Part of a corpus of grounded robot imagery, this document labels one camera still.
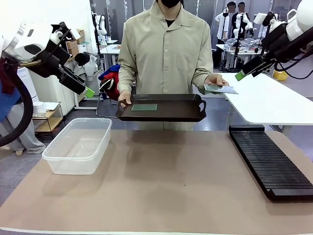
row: brown table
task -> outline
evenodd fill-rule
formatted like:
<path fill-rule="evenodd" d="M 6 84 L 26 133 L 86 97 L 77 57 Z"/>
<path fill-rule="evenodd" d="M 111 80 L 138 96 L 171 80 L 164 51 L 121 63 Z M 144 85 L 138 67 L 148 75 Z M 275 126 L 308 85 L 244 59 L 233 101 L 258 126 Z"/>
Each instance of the brown table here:
<path fill-rule="evenodd" d="M 281 133 L 268 134 L 313 182 L 311 161 Z M 112 131 L 93 175 L 55 175 L 40 161 L 0 208 L 0 227 L 308 234 L 313 203 L 270 202 L 226 132 Z"/>

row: black undershirt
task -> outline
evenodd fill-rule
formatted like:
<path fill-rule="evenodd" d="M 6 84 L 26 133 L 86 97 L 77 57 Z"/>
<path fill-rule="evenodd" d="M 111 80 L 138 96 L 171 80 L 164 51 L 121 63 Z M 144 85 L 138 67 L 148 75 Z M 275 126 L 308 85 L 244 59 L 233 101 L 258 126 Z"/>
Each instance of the black undershirt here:
<path fill-rule="evenodd" d="M 168 26 L 168 27 L 171 26 L 171 24 L 172 24 L 174 21 L 175 21 L 175 20 L 173 20 L 173 21 L 166 20 L 167 26 Z"/>

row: black face mask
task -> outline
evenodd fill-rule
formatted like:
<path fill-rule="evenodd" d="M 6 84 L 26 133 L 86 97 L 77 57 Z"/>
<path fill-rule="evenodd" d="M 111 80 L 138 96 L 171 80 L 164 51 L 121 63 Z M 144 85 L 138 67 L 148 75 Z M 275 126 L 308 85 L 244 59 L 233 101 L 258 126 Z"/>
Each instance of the black face mask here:
<path fill-rule="evenodd" d="M 172 8 L 172 7 L 176 6 L 180 2 L 180 0 L 161 0 L 161 2 L 167 8 Z"/>

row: shirt collar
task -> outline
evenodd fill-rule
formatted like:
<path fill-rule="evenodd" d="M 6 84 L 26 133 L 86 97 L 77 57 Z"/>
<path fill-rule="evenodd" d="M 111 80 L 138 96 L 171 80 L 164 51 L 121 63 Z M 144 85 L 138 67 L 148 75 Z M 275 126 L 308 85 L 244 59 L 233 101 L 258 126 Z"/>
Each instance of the shirt collar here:
<path fill-rule="evenodd" d="M 152 4 L 152 7 L 150 9 L 150 15 L 151 16 L 155 16 L 158 19 L 164 19 L 164 15 L 157 3 L 157 1 L 154 1 L 154 3 Z M 186 10 L 182 7 L 180 8 L 179 14 L 175 20 L 175 22 L 177 23 L 177 26 L 180 27 L 182 26 L 188 26 L 191 27 L 191 22 L 189 20 L 189 16 L 188 13 L 186 12 Z"/>

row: person in black shirt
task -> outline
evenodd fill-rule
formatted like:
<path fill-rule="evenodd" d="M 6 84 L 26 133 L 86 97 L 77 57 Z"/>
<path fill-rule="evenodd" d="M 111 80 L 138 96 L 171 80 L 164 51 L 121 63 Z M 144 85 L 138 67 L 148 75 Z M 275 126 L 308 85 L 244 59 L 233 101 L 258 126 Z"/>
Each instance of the person in black shirt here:
<path fill-rule="evenodd" d="M 233 15 L 233 17 L 231 18 L 231 25 L 232 25 L 232 27 L 233 27 L 231 38 L 235 38 L 234 29 L 237 28 L 237 27 L 236 27 L 237 15 L 238 15 L 238 14 L 241 14 L 241 13 L 243 13 L 243 12 L 245 12 L 245 7 L 246 7 L 246 4 L 245 4 L 244 2 L 239 3 L 239 4 L 238 4 L 239 11 L 238 11 L 237 13 L 235 13 L 235 14 Z M 246 23 L 243 23 L 243 29 L 244 29 L 244 31 L 239 34 L 239 39 L 244 39 L 244 38 L 245 38 L 245 32 L 246 32 L 246 31 L 245 31 L 245 27 L 246 27 L 246 26 L 247 26 L 247 24 L 246 24 Z"/>

